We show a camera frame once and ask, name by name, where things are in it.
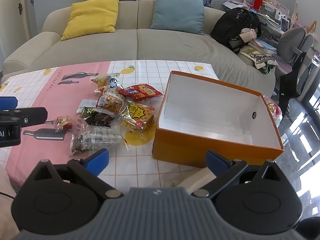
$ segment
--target screw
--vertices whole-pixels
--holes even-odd
[[[159,189],[156,189],[152,193],[155,194],[155,195],[160,195],[162,193],[162,191],[159,190]]]
[[[106,196],[109,198],[117,198],[121,196],[121,192],[119,190],[116,189],[110,189],[108,191],[106,191]]]
[[[209,191],[207,191],[206,189],[197,189],[193,195],[195,195],[196,197],[209,197],[210,193]]]

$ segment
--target red snack bag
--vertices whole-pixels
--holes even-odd
[[[157,91],[154,87],[148,84],[134,85],[121,89],[118,93],[132,98],[135,102],[139,102],[148,98],[162,96],[162,93]]]

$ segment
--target black backpack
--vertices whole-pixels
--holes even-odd
[[[244,8],[234,8],[222,15],[217,21],[211,32],[211,37],[238,54],[245,45],[239,36],[244,28],[258,29],[257,38],[261,36],[258,16]]]

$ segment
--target lemon print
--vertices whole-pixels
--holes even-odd
[[[203,67],[202,67],[202,66],[195,66],[195,70],[196,70],[196,71],[203,70]]]
[[[46,76],[51,72],[51,68],[47,68],[44,72],[43,75]]]
[[[134,66],[129,66],[120,71],[120,74],[130,74],[135,70]]]
[[[16,89],[14,90],[14,93],[17,92],[17,91],[19,91],[21,88],[22,88],[22,87],[16,88]]]
[[[152,126],[148,130],[145,130],[142,135],[141,132],[138,131],[127,131],[124,135],[124,139],[126,140],[127,144],[133,146],[140,146],[150,142],[154,138],[155,133],[156,123],[153,123]]]
[[[7,85],[8,85],[8,82],[4,83],[4,84],[0,87],[0,92],[1,92],[2,90],[4,90],[4,88],[5,88]]]

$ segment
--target yellow pillow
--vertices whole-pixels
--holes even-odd
[[[71,5],[61,41],[94,33],[114,33],[119,0],[88,0]]]

